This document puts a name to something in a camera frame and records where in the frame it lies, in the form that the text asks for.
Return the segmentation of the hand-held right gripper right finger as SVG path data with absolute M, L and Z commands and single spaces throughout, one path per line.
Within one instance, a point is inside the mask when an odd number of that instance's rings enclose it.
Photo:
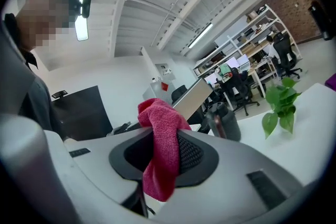
M 177 188 L 158 219 L 253 219 L 302 190 L 287 170 L 256 149 L 193 131 L 179 131 L 218 155 L 212 174 L 193 187 Z

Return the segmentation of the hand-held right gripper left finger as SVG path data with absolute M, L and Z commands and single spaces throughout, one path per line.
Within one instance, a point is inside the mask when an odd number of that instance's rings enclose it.
M 56 173 L 74 204 L 145 203 L 141 184 L 116 172 L 110 162 L 113 149 L 149 135 L 148 127 L 87 141 L 63 142 L 45 131 Z

